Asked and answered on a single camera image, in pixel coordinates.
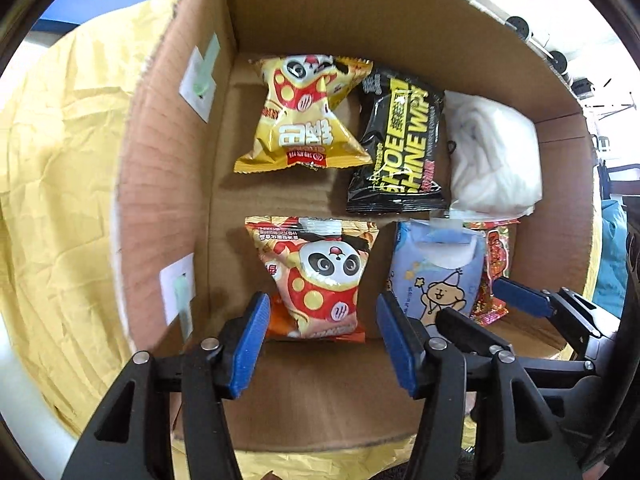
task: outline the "yellow snack package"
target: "yellow snack package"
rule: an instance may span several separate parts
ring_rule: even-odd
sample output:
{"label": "yellow snack package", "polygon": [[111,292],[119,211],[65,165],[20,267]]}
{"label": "yellow snack package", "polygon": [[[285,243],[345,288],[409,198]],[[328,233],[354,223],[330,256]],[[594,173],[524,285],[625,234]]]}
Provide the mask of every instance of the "yellow snack package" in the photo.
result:
{"label": "yellow snack package", "polygon": [[236,160],[236,173],[349,168],[371,157],[333,110],[371,72],[372,63],[333,56],[261,59],[256,68],[268,87],[254,148]]}

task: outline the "blue tissue package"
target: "blue tissue package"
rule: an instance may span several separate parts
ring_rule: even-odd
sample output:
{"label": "blue tissue package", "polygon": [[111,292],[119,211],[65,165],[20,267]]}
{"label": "blue tissue package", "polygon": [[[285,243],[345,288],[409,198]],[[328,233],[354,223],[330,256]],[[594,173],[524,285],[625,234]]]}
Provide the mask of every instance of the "blue tissue package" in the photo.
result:
{"label": "blue tissue package", "polygon": [[408,317],[424,326],[443,308],[469,316],[486,253],[484,233],[441,228],[427,221],[398,222],[396,246],[386,287]]}

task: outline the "black package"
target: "black package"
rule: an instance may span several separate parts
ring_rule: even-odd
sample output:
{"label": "black package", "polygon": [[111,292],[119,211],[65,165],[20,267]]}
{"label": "black package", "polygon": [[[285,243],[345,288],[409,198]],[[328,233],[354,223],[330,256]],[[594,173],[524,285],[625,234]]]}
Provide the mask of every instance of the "black package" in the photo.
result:
{"label": "black package", "polygon": [[447,205],[433,181],[443,95],[419,79],[374,66],[362,81],[360,143],[373,164],[351,178],[347,211],[399,213]]}

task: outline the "cardboard box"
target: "cardboard box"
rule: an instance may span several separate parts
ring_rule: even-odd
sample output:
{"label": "cardboard box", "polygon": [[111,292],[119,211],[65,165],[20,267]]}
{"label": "cardboard box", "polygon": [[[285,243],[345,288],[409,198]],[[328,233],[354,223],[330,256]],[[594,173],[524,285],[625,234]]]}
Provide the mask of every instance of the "cardboard box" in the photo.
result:
{"label": "cardboard box", "polygon": [[[193,47],[204,53],[214,33],[221,50],[205,123],[178,88]],[[195,252],[199,340],[238,316],[256,290],[274,291],[246,216],[346,216],[350,170],[233,173],[266,95],[247,62],[252,52],[364,57],[531,118],[544,198],[518,226],[511,276],[583,290],[593,228],[590,136],[566,86],[507,27],[464,0],[181,0],[136,92],[118,182],[124,298],[138,348],[167,354],[181,345],[179,329],[165,326],[158,280],[165,266]],[[357,110],[350,97],[339,112],[352,131]],[[441,157],[437,178],[446,180],[447,168]],[[226,405],[236,449],[337,449],[415,433],[421,403],[398,386],[374,316],[397,218],[375,218],[382,230],[358,302],[367,343],[266,343],[251,386]],[[522,355],[551,356],[564,346],[546,320],[515,310],[492,330]]]}

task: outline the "blue gripper pad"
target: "blue gripper pad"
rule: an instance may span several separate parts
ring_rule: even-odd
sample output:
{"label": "blue gripper pad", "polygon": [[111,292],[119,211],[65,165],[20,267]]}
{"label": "blue gripper pad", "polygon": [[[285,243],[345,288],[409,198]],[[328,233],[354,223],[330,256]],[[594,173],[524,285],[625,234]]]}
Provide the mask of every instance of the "blue gripper pad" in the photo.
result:
{"label": "blue gripper pad", "polygon": [[424,342],[420,342],[398,301],[390,292],[378,296],[376,319],[398,383],[410,396],[415,397],[418,394],[417,371],[425,355]]}
{"label": "blue gripper pad", "polygon": [[264,335],[267,332],[270,313],[269,297],[263,293],[255,294],[244,312],[244,316],[238,319],[244,325],[244,330],[242,330],[235,348],[228,346],[225,348],[225,350],[233,351],[228,384],[228,391],[232,399],[237,399],[249,386],[254,374],[255,362],[258,360]]}
{"label": "blue gripper pad", "polygon": [[553,314],[549,296],[507,278],[498,278],[492,283],[494,296],[506,301],[509,306],[534,317],[550,317]]}

